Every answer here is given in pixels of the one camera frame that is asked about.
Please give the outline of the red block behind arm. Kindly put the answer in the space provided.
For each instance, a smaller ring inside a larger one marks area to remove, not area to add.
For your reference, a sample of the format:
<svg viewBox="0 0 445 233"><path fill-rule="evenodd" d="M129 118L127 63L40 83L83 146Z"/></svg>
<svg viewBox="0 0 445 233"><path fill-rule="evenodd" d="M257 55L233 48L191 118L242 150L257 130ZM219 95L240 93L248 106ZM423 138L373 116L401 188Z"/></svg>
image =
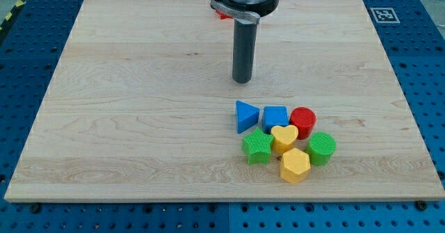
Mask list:
<svg viewBox="0 0 445 233"><path fill-rule="evenodd" d="M220 19L231 19L232 18L229 15L226 15L218 10L216 11L216 13L219 15Z"/></svg>

